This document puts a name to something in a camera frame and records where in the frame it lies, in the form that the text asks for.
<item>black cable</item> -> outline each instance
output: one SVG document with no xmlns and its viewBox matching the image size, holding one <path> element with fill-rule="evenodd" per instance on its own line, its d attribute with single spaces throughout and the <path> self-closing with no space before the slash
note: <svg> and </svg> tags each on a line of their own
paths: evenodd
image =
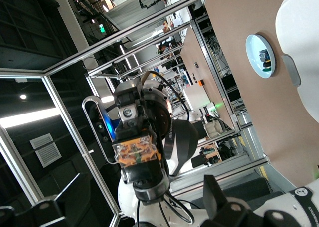
<svg viewBox="0 0 319 227">
<path fill-rule="evenodd" d="M 187 200 L 181 200 L 181 199 L 179 199 L 179 201 L 184 201 L 184 202 L 190 203 L 191 205 L 195 206 L 196 208 L 201 209 L 201 207 L 199 207 L 198 205 L 194 204 L 193 202 L 190 202 L 190 201 L 187 201 Z"/>
<path fill-rule="evenodd" d="M 166 224 L 167 224 L 167 227 L 170 227 L 170 225 L 169 225 L 169 223 L 168 223 L 168 220 L 167 220 L 167 218 L 166 218 L 166 215 L 165 215 L 165 213 L 164 213 L 164 211 L 163 211 L 163 208 L 161 207 L 160 202 L 159 202 L 159 208 L 160 208 L 161 215 L 164 217 L 164 220 L 165 220 L 165 222 L 166 222 Z"/>
<path fill-rule="evenodd" d="M 140 227 L 140 200 L 138 200 L 138 208 L 136 210 L 136 222 L 138 223 L 138 227 Z"/>
<path fill-rule="evenodd" d="M 182 220 L 184 220 L 185 222 L 189 223 L 189 224 L 193 224 L 195 221 L 194 215 L 190 212 L 190 210 L 182 203 L 180 202 L 178 199 L 176 199 L 174 196 L 172 196 L 172 194 L 168 191 L 165 193 L 169 199 L 171 201 L 173 201 L 173 203 L 179 205 L 179 207 L 188 215 L 189 219 L 186 218 L 185 216 L 183 216 L 180 212 L 178 212 L 174 207 L 171 206 L 171 204 L 164 199 L 165 203 L 168 205 L 168 207 L 178 216 L 180 217 Z"/>
<path fill-rule="evenodd" d="M 111 106 L 109 106 L 108 108 L 106 108 L 106 112 L 109 112 L 110 110 L 116 108 L 116 104 L 112 104 Z"/>
<path fill-rule="evenodd" d="M 149 71 L 150 74 L 155 74 L 156 76 L 158 76 L 160 79 L 162 79 L 169 87 L 170 89 L 176 94 L 177 98 L 180 100 L 181 104 L 184 106 L 186 113 L 187 113 L 187 121 L 189 121 L 189 110 L 185 104 L 185 102 L 183 101 L 183 99 L 180 97 L 180 95 L 178 94 L 178 92 L 173 88 L 173 86 L 159 73 L 154 72 L 154 71 Z"/>
<path fill-rule="evenodd" d="M 157 135 L 157 147 L 158 147 L 158 150 L 159 150 L 159 152 L 160 152 L 160 154 L 162 156 L 160 162 L 163 165 L 167 176 L 169 176 L 169 167 L 168 167 L 168 163 L 167 163 L 167 160 L 166 160 L 166 157 L 165 157 L 163 142 L 162 142 L 160 134 L 158 132 L 156 132 L 156 135 Z"/>
</svg>

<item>metal frame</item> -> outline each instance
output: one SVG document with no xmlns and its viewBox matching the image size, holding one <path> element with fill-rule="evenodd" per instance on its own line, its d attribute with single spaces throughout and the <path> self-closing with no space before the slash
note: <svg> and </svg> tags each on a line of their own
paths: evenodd
<svg viewBox="0 0 319 227">
<path fill-rule="evenodd" d="M 234 129 L 235 129 L 236 132 L 240 132 L 241 131 L 241 127 L 240 127 L 240 124 L 239 124 L 239 122 L 237 120 L 236 113 L 235 113 L 234 108 L 233 108 L 233 106 L 231 104 L 231 101 L 228 98 L 227 92 L 226 92 L 225 87 L 224 87 L 224 85 L 223 85 L 223 83 L 221 81 L 221 78 L 218 75 L 217 69 L 216 69 L 215 64 L 213 62 L 213 58 L 212 58 L 212 56 L 211 56 L 211 54 L 209 52 L 208 46 L 207 46 L 207 44 L 205 42 L 205 38 L 204 38 L 200 28 L 199 28 L 199 24 L 198 23 L 201 20 L 207 19 L 207 17 L 208 16 L 205 15 L 203 17 L 198 18 L 197 20 L 191 20 L 190 21 L 191 28 L 193 29 L 193 31 L 195 33 L 195 36 L 196 36 L 196 38 L 198 40 L 200 48 L 201 48 L 201 50 L 202 50 L 202 52 L 204 54 L 204 57 L 206 59 L 208 67 L 210 69 L 210 72 L 213 75 L 213 78 L 214 78 L 214 80 L 216 82 L 217 88 L 218 88 L 218 90 L 219 90 L 219 92 L 220 92 L 220 94 L 221 94 L 221 96 L 222 96 L 222 98 L 224 100 L 226 109 L 227 109 L 228 113 L 230 114 L 231 121 L 233 123 Z"/>
<path fill-rule="evenodd" d="M 60 95 L 59 95 L 50 76 L 69 67 L 70 65 L 72 65 L 74 63 L 77 63 L 78 61 L 84 60 L 86 57 L 89 57 L 90 55 L 92 55 L 92 54 L 102 50 L 103 48 L 117 42 L 118 40 L 121 40 L 121 39 L 127 37 L 129 34 L 135 32 L 143 27 L 146 27 L 149 24 L 152 24 L 155 21 L 158 21 L 161 18 L 166 17 L 166 16 L 168 16 L 168 15 L 170 15 L 178 10 L 181 10 L 185 7 L 190 6 L 191 4 L 195 3 L 196 1 L 198 1 L 198 0 L 181 0 L 181 1 L 171 5 L 170 7 L 165 8 L 164 10 L 161 10 L 158 13 L 155 13 L 155 14 L 137 22 L 136 24 L 134 24 L 128 28 L 126 28 L 122 31 L 119 31 L 119 32 L 111 35 L 110 37 L 108 37 L 104 40 L 101 40 L 100 42 L 90 46 L 89 48 L 87 48 L 83 51 L 80 51 L 77 54 L 45 69 L 44 71 L 42 71 L 42 70 L 38 71 L 38 70 L 22 70 L 22 69 L 17 70 L 17 69 L 0 68 L 0 79 L 25 78 L 25 79 L 41 79 L 42 80 L 42 82 L 46 86 L 55 106 L 60 110 L 61 117 L 62 117 L 64 123 L 66 124 L 73 140 L 75 141 L 80 153 L 82 154 L 82 157 L 84 158 L 87 166 L 89 167 L 89 169 L 92 173 L 92 176 L 96 180 L 105 200 L 109 204 L 109 206 L 114 214 L 113 219 L 112 219 L 111 224 L 110 224 L 111 227 L 115 227 L 119 224 L 120 218 L 123 216 L 123 213 L 121 212 L 116 201 L 114 200 L 113 196 L 111 195 L 111 192 L 108 189 L 105 181 L 103 180 L 99 169 L 95 165 L 93 158 L 91 157 L 79 131 L 77 130 L 77 128 L 76 128 L 66 106 L 64 105 L 64 103 L 63 103 L 63 101 L 62 101 L 62 99 L 61 99 L 61 97 L 60 97 Z M 142 66 L 145 66 L 146 64 L 151 63 L 152 61 L 154 61 L 162 56 L 158 56 L 155 59 L 149 60 L 149 61 L 139 65 L 138 67 L 135 67 L 135 68 L 133 68 L 127 72 L 124 72 L 123 74 L 118 75 L 118 76 L 101 75 L 100 74 L 101 71 L 111 67 L 113 65 L 113 63 L 120 62 L 120 61 L 124 60 L 126 57 L 129 57 L 130 55 L 133 55 L 134 53 L 137 53 L 150 45 L 159 43 L 161 40 L 165 39 L 166 37 L 169 37 L 176 32 L 179 32 L 185 28 L 188 28 L 190 25 L 192 26 L 192 28 L 195 31 L 198 42 L 200 43 L 200 46 L 201 46 L 203 53 L 204 53 L 204 56 L 209 64 L 209 68 L 211 69 L 211 72 L 213 73 L 215 81 L 218 84 L 219 91 L 221 92 L 222 96 L 225 96 L 225 98 L 227 98 L 227 95 L 225 95 L 225 90 L 221 86 L 221 81 L 217 78 L 218 76 L 216 76 L 216 74 L 215 74 L 214 65 L 211 62 L 211 59 L 209 57 L 209 53 L 207 50 L 207 46 L 205 46 L 204 39 L 201 35 L 200 29 L 198 27 L 198 23 L 196 21 L 191 21 L 189 23 L 181 25 L 180 27 L 166 33 L 165 35 L 160 36 L 154 40 L 151 40 L 151 41 L 145 43 L 141 47 L 137 47 L 137 48 L 129 51 L 128 53 L 123 54 L 123 55 L 117 57 L 116 59 L 106 63 L 106 64 L 100 65 L 99 67 L 88 71 L 88 73 L 86 75 L 86 79 L 90 85 L 90 88 L 92 89 L 93 94 L 96 96 L 99 95 L 98 91 L 93 83 L 92 78 L 106 78 L 106 79 L 108 79 L 108 78 L 118 78 L 118 76 L 135 78 L 141 74 L 135 75 L 134 77 L 127 76 L 127 74 L 133 72 L 134 70 L 139 69 Z M 174 51 L 180 49 L 181 47 L 182 46 L 179 46 L 175 49 L 172 49 L 171 52 L 174 52 Z M 171 59 L 163 60 L 163 63 L 166 63 Z M 229 111 L 229 113 L 232 114 L 232 113 L 234 113 L 234 111 L 229 106 L 228 102 L 229 102 L 229 100 L 227 99 L 226 107 L 227 107 L 227 110 Z M 234 126 L 235 126 L 236 130 L 240 130 L 240 127 L 237 126 L 236 122 L 234 122 Z M 231 132 L 228 132 L 227 135 L 232 135 L 234 133 L 235 133 L 235 131 L 231 131 Z M 17 148 L 15 147 L 15 145 L 14 145 L 13 141 L 11 140 L 10 136 L 8 135 L 7 131 L 1 126 L 0 126 L 0 152 L 2 153 L 4 158 L 6 159 L 6 162 L 8 163 L 8 165 L 11 168 L 12 172 L 14 173 L 15 177 L 19 181 L 23 191 L 25 192 L 25 194 L 28 197 L 31 204 L 35 205 L 38 201 L 43 199 L 43 194 L 41 193 L 39 186 L 37 185 L 36 181 L 32 177 L 30 171 L 28 170 L 26 164 L 24 163 L 21 155 L 19 154 Z"/>
<path fill-rule="evenodd" d="M 234 177 L 236 175 L 239 175 L 239 174 L 254 170 L 256 168 L 259 168 L 261 166 L 268 165 L 268 164 L 269 164 L 269 161 L 268 161 L 268 159 L 266 157 L 260 158 L 260 159 L 258 159 L 256 161 L 252 161 L 252 162 L 250 162 L 248 164 L 242 165 L 241 167 L 238 167 L 236 169 L 230 170 L 230 171 L 225 172 L 225 173 L 223 173 L 221 175 L 215 176 L 215 178 L 216 178 L 216 180 L 218 182 L 221 182 L 221 181 L 227 180 L 227 179 L 229 179 L 231 177 Z M 198 171 L 201 171 L 201 170 L 200 169 L 199 170 L 190 170 L 190 171 L 188 171 L 189 173 L 183 173 L 175 181 L 183 180 L 184 177 L 187 176 L 187 174 L 188 175 L 197 175 Z M 182 190 L 174 191 L 174 192 L 172 192 L 172 195 L 178 197 L 178 196 L 181 196 L 181 195 L 183 195 L 183 194 L 185 194 L 187 192 L 200 190 L 202 188 L 203 188 L 203 182 L 200 182 L 200 183 L 197 183 L 195 185 L 188 186 L 187 188 L 184 188 Z"/>
<path fill-rule="evenodd" d="M 32 206 L 44 198 L 8 132 L 0 125 L 0 152 Z"/>
</svg>

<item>glass panel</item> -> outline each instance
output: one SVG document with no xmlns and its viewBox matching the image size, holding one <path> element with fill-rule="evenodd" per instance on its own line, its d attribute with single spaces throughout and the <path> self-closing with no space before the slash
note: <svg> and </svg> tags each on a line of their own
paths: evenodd
<svg viewBox="0 0 319 227">
<path fill-rule="evenodd" d="M 100 169 L 102 177 L 109 185 L 112 195 L 116 197 L 120 168 L 119 166 L 107 165 L 103 159 L 101 150 L 94 140 L 81 109 L 82 94 L 78 90 L 72 89 L 78 84 L 72 84 L 72 79 L 60 79 L 59 77 L 63 77 L 63 75 L 55 76 L 53 80 L 59 84 L 57 86 L 61 89 L 61 97 L 65 101 L 71 116 L 74 118 L 78 130 L 85 137 L 84 141 L 88 149 L 92 151 L 91 155 Z M 0 80 L 0 86 L 0 96 L 2 97 L 0 99 L 1 123 L 4 123 L 2 119 L 4 117 L 55 108 L 44 84 L 38 82 L 38 80 L 28 80 L 27 83 Z M 85 195 L 80 196 L 76 194 L 77 192 L 68 194 L 67 198 L 74 201 L 72 203 L 66 202 L 65 204 L 67 216 L 69 216 L 69 221 L 75 226 L 91 226 L 92 223 L 97 227 L 108 226 L 112 220 L 113 213 L 98 184 L 92 177 L 61 116 L 52 110 L 49 113 L 52 117 L 8 127 L 7 131 L 44 196 L 56 196 L 78 173 L 87 173 L 87 185 L 90 190 Z M 39 117 L 38 114 L 33 116 L 35 119 Z M 6 122 L 6 125 L 13 125 L 13 121 Z M 52 137 L 51 140 L 44 139 L 42 143 L 38 141 L 34 145 L 31 145 L 31 140 L 48 133 Z M 44 166 L 42 163 L 45 159 L 52 158 L 50 156 L 52 152 L 44 154 L 43 152 L 48 146 L 52 146 L 53 143 L 57 147 L 61 157 Z M 22 193 L 22 189 L 2 158 L 0 158 L 0 173 L 0 189 L 3 190 L 0 195 L 0 204 L 13 205 L 19 211 L 28 209 L 29 205 L 25 204 L 28 201 Z M 85 185 L 85 182 L 79 184 L 79 190 L 84 189 Z"/>
</svg>

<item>green light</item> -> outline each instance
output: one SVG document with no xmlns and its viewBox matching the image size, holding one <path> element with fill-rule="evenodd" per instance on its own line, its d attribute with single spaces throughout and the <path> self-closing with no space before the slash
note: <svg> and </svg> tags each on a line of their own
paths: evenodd
<svg viewBox="0 0 319 227">
<path fill-rule="evenodd" d="M 101 33 L 105 32 L 104 26 L 102 24 L 99 24 L 99 28 L 100 28 Z"/>
<path fill-rule="evenodd" d="M 215 107 L 216 107 L 217 109 L 221 108 L 222 106 L 223 106 L 223 103 L 215 104 Z"/>
<path fill-rule="evenodd" d="M 216 107 L 215 106 L 212 106 L 210 109 L 208 109 L 209 111 L 211 111 L 211 112 L 214 112 L 214 111 L 216 111 Z"/>
</svg>

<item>air vent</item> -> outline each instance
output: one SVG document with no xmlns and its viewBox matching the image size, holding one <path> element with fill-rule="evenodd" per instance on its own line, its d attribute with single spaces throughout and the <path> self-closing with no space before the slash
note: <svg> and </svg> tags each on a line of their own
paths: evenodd
<svg viewBox="0 0 319 227">
<path fill-rule="evenodd" d="M 50 133 L 33 139 L 30 141 L 30 143 L 34 150 L 42 147 L 38 151 L 35 151 L 35 153 L 38 156 L 43 167 L 50 165 L 51 163 L 62 157 L 59 149 L 53 142 L 53 138 Z"/>
</svg>

